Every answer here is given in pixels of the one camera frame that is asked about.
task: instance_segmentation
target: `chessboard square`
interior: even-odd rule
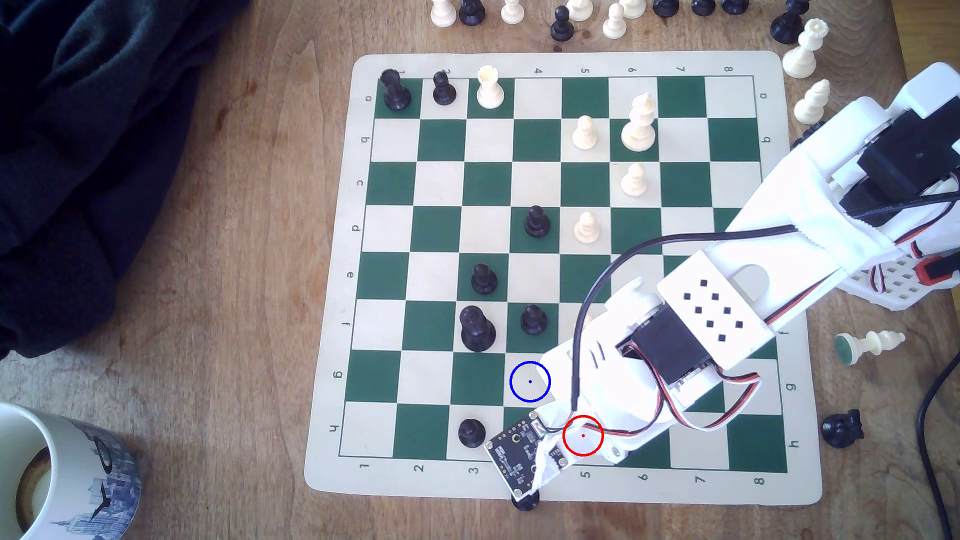
[[[416,161],[420,120],[380,118],[373,121],[370,161]]]
[[[561,86],[561,79],[516,79],[514,118],[560,118]]]
[[[463,161],[466,120],[421,120],[417,161]]]
[[[447,405],[397,404],[394,459],[446,459],[449,409]]]
[[[403,351],[396,401],[402,404],[450,405],[453,353]]]
[[[463,207],[460,221],[460,251],[508,253],[510,207]]]
[[[414,204],[416,164],[372,162],[367,175],[368,205]]]
[[[462,207],[414,207],[410,251],[460,251]]]
[[[410,321],[403,329],[404,351],[453,349],[453,302],[407,302],[403,314]]]
[[[399,372],[400,351],[350,351],[344,400],[395,402]]]
[[[409,253],[360,252],[357,298],[403,300]]]
[[[666,207],[709,207],[709,163],[661,163],[660,198]]]
[[[706,77],[704,87],[710,118],[756,117],[753,77]]]
[[[514,158],[512,118],[471,118],[467,120],[467,161],[510,161]]]
[[[344,403],[340,455],[391,457],[394,454],[395,426],[396,403]]]
[[[707,90],[704,77],[658,77],[660,118],[704,118]]]
[[[711,161],[760,161],[756,118],[710,118]]]
[[[732,471],[786,473],[783,417],[741,414],[727,424]]]
[[[464,163],[463,205],[465,207],[508,207],[512,189],[512,167],[509,162]]]
[[[706,118],[661,118],[659,126],[660,161],[710,161]]]
[[[594,118],[610,117],[610,88],[607,77],[564,79],[564,118],[586,114]]]
[[[503,355],[454,353],[452,405],[503,405]]]
[[[514,120],[514,161],[559,161],[561,122]]]
[[[459,207],[464,200],[462,161],[419,161],[414,185],[414,205]]]
[[[450,300],[457,294],[456,253],[412,252],[407,271],[407,300]]]

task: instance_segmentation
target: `wood grain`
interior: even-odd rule
[[[610,41],[609,0],[564,51],[772,49],[782,2],[740,17],[685,7],[645,14]],[[372,498],[310,490],[303,459],[353,62],[369,53],[548,52],[553,4],[527,0],[507,27],[490,2],[476,28],[430,25],[428,3],[260,0],[224,35],[204,76],[165,209],[124,280],[116,315],[88,339],[0,362],[0,399],[92,422],[141,455],[131,538],[937,538],[913,417],[960,348],[947,292],[890,313],[839,292],[809,311],[818,415],[859,407],[867,438],[821,443],[825,494],[804,507]],[[828,113],[860,95],[888,103],[905,81],[887,2],[818,0],[829,21],[815,77]],[[792,104],[816,79],[787,82]],[[792,135],[800,126],[792,124]],[[839,331],[907,333],[843,368]],[[931,408],[928,444],[951,516],[960,379]]]

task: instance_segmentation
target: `green square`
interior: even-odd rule
[[[710,118],[711,161],[760,161],[756,118]]]
[[[560,205],[563,207],[608,207],[610,164],[561,163]]]
[[[357,298],[406,298],[409,259],[409,253],[361,252],[357,270]]]
[[[741,414],[727,424],[731,471],[785,473],[783,417]]]
[[[709,163],[661,163],[660,203],[664,207],[709,207]]]
[[[464,163],[465,207],[508,207],[512,163]]]
[[[500,354],[454,353],[450,404],[502,406],[503,365]]]
[[[404,351],[453,350],[453,302],[407,302],[403,314]]]
[[[594,118],[610,116],[610,89],[606,77],[564,78],[564,118],[579,118],[586,114]]]
[[[654,140],[654,145],[643,152],[634,152],[624,146],[620,140],[620,132],[623,131],[623,127],[629,121],[623,118],[611,118],[610,120],[610,161],[659,161],[660,128],[658,128],[659,122],[657,119],[655,118],[654,123],[651,124],[654,131],[657,132],[657,138]]]
[[[507,333],[508,353],[546,353],[557,346],[558,317],[560,305],[537,304],[546,313],[546,329],[537,335],[530,335],[520,327],[520,317],[529,304],[507,305]]]
[[[514,80],[499,79],[497,81],[503,88],[503,103],[496,109],[484,109],[480,107],[477,101],[477,90],[480,89],[480,81],[475,77],[470,79],[470,90],[466,96],[460,99],[468,99],[467,118],[513,118],[514,117]]]
[[[514,120],[514,161],[559,161],[560,119]]]
[[[410,90],[410,105],[404,110],[390,110],[383,104],[383,84],[376,84],[376,103],[373,105],[374,118],[420,118],[420,98],[423,95],[423,79],[400,78],[404,86]]]
[[[414,207],[410,251],[460,251],[461,207]]]
[[[421,120],[417,161],[463,161],[467,120]]]
[[[615,255],[661,235],[660,209],[610,209],[610,222],[611,248]],[[656,246],[643,253],[660,255],[663,249]]]
[[[347,367],[348,402],[396,402],[400,351],[350,351]]]
[[[446,459],[450,407],[396,404],[395,459]]]
[[[483,262],[496,274],[496,289],[490,294],[479,294],[470,284],[473,267]],[[506,302],[507,275],[510,270],[510,256],[505,253],[462,253],[457,269],[457,300],[462,302]]]
[[[609,255],[561,255],[560,256],[560,301],[580,304],[600,274],[610,266]],[[595,304],[603,304],[610,298],[610,281],[607,280]]]
[[[657,77],[658,117],[706,117],[706,86],[703,77]]]
[[[550,232],[540,238],[534,238],[523,230],[523,222],[530,209],[513,207],[510,209],[510,253],[559,253],[560,252],[560,209],[545,208],[543,213],[550,218]]]
[[[372,162],[367,176],[367,204],[414,204],[416,174],[416,163]]]

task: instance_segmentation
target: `black cloth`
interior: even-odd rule
[[[0,0],[0,358],[107,321],[247,0]]]

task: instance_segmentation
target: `black chess piece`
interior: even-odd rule
[[[400,74],[395,69],[384,69],[380,74],[383,83],[383,104],[389,110],[404,110],[413,101],[410,90],[400,81]]]
[[[527,306],[520,315],[520,327],[530,335],[543,333],[546,330],[546,323],[546,313],[536,304]]]
[[[820,425],[820,434],[833,448],[847,448],[863,438],[860,411],[852,408],[846,414],[831,414]]]
[[[550,232],[550,217],[543,208],[533,205],[527,211],[527,218],[523,221],[523,230],[534,238],[540,238]]]
[[[482,353],[493,345],[496,340],[496,329],[487,319],[483,311],[477,306],[467,306],[460,312],[460,339],[464,345],[475,353]]]
[[[573,23],[570,22],[570,10],[566,6],[559,6],[553,11],[553,16],[557,19],[550,25],[550,37],[557,41],[567,41],[573,37]]]
[[[487,438],[487,430],[479,420],[467,418],[467,420],[460,423],[460,428],[457,430],[457,438],[459,438],[460,442],[467,448],[476,448],[482,445],[484,439]]]

